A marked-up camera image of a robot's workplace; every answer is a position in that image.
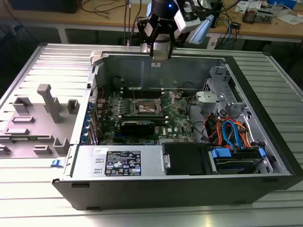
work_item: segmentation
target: gray plastic part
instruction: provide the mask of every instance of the gray plastic part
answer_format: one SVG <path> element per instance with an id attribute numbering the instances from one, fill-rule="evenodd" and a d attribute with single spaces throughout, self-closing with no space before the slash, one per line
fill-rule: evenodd
<path id="1" fill-rule="evenodd" d="M 53 119 L 54 123 L 60 123 L 61 116 L 59 114 L 59 110 L 57 108 L 56 102 L 54 102 L 53 97 L 51 95 L 51 86 L 49 84 L 40 84 L 37 93 L 42 96 L 44 102 L 47 106 L 47 109 Z"/>
<path id="2" fill-rule="evenodd" d="M 55 139 L 52 135 L 49 135 L 48 137 L 38 137 L 37 140 L 40 143 L 52 143 Z"/>
<path id="3" fill-rule="evenodd" d="M 29 130 L 28 129 L 6 129 L 4 134 L 10 134 L 10 135 L 28 135 Z"/>
<path id="4" fill-rule="evenodd" d="M 60 111 L 61 122 L 55 124 L 51 119 L 49 113 L 45 111 L 44 104 L 33 103 L 32 106 L 28 106 L 28 116 L 32 116 L 35 121 L 32 123 L 13 123 L 12 120 L 8 121 L 6 128 L 3 130 L 0 136 L 0 144 L 6 145 L 11 153 L 10 158 L 35 158 L 35 157 L 63 157 L 65 155 L 58 154 L 53 148 L 54 138 L 58 138 L 63 142 L 65 138 L 71 141 L 71 134 L 77 114 L 69 114 L 66 107 L 66 103 L 61 105 Z M 14 112 L 11 119 L 20 117 L 17 112 Z M 28 135 L 8 135 L 4 134 L 6 129 L 23 129 L 29 130 Z M 48 145 L 52 150 L 52 154 L 37 155 L 34 151 L 34 145 Z"/>
<path id="5" fill-rule="evenodd" d="M 2 137 L 0 138 L 0 143 L 13 143 L 14 141 L 12 141 L 10 139 L 10 137 Z"/>
<path id="6" fill-rule="evenodd" d="M 62 106 L 60 105 L 58 98 L 57 98 L 57 97 L 54 97 L 54 98 L 53 98 L 53 102 L 54 102 L 55 106 L 57 107 L 57 110 L 60 112 L 61 109 L 62 109 Z M 46 112 L 49 114 L 48 106 L 47 106 L 47 105 L 44 105 L 44 108 L 45 108 Z"/>
<path id="7" fill-rule="evenodd" d="M 13 107 L 16 109 L 19 115 L 27 115 L 27 106 L 31 105 L 32 103 L 27 97 L 18 97 L 13 103 Z"/>
<path id="8" fill-rule="evenodd" d="M 11 120 L 13 123 L 18 124 L 18 123 L 33 123 L 35 119 L 32 116 L 29 117 L 13 117 Z"/>
<path id="9" fill-rule="evenodd" d="M 77 99 L 68 100 L 66 106 L 70 114 L 77 114 L 80 107 Z"/>
<path id="10" fill-rule="evenodd" d="M 48 145 L 35 145 L 33 151 L 37 155 L 51 154 L 52 150 Z"/>
<path id="11" fill-rule="evenodd" d="M 70 143 L 67 138 L 64 139 L 63 144 L 60 143 L 58 138 L 55 139 L 55 142 L 53 143 L 53 148 L 57 151 L 60 155 L 66 155 L 68 153 L 68 150 L 70 148 Z"/>
<path id="12" fill-rule="evenodd" d="M 7 146 L 0 145 L 0 155 L 9 155 L 10 149 Z"/>

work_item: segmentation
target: warning label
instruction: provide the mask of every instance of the warning label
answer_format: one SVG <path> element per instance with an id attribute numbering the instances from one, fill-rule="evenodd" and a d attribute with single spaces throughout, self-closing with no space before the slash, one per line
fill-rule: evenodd
<path id="1" fill-rule="evenodd" d="M 108 151 L 106 176 L 141 176 L 140 151 Z"/>

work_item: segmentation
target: cable on table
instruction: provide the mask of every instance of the cable on table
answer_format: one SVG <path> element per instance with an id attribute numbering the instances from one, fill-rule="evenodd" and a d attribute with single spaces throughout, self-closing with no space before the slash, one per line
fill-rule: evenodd
<path id="1" fill-rule="evenodd" d="M 129 44 L 130 45 L 131 45 L 132 36 L 133 36 L 133 33 L 134 33 L 134 26 L 135 26 L 135 23 L 136 23 L 136 21 L 139 17 L 139 14 L 141 13 L 141 8 L 142 8 L 142 0 L 140 0 L 139 10 L 138 10 L 138 13 L 137 13 L 136 17 L 134 18 L 134 23 L 133 23 L 133 26 L 132 26 L 131 35 L 130 35 L 130 39 L 129 39 Z"/>
<path id="2" fill-rule="evenodd" d="M 10 11 L 10 9 L 8 8 L 5 0 L 3 0 L 3 4 L 4 7 L 6 8 L 6 10 L 8 11 L 8 13 L 15 19 L 15 21 L 17 21 L 26 31 L 27 33 L 37 42 L 39 43 L 39 41 L 27 30 L 27 28 L 12 14 L 12 12 Z"/>

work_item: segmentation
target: white paper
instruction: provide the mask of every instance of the white paper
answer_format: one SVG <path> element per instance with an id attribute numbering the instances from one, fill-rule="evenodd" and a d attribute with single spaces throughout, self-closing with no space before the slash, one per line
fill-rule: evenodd
<path id="1" fill-rule="evenodd" d="M 297 25 L 297 24 L 303 22 L 302 18 L 293 16 L 293 15 L 290 15 L 290 14 L 278 17 L 278 19 L 280 19 L 284 22 L 287 22 L 291 25 Z"/>
<path id="2" fill-rule="evenodd" d="M 240 1 L 236 6 L 235 11 L 244 13 L 247 7 L 260 9 L 261 4 L 262 4 L 261 1 L 255 1 L 255 2 Z"/>

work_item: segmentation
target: metal bracket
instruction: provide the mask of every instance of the metal bracket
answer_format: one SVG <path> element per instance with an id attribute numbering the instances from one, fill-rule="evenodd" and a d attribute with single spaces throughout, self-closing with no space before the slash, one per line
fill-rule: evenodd
<path id="1" fill-rule="evenodd" d="M 163 164 L 164 164 L 164 168 L 166 169 L 170 169 L 170 159 L 169 159 L 169 155 L 163 155 Z"/>
<path id="2" fill-rule="evenodd" d="M 108 55 L 103 54 L 102 51 L 93 51 L 89 57 L 90 64 L 92 66 L 99 65 L 105 57 L 108 57 Z"/>

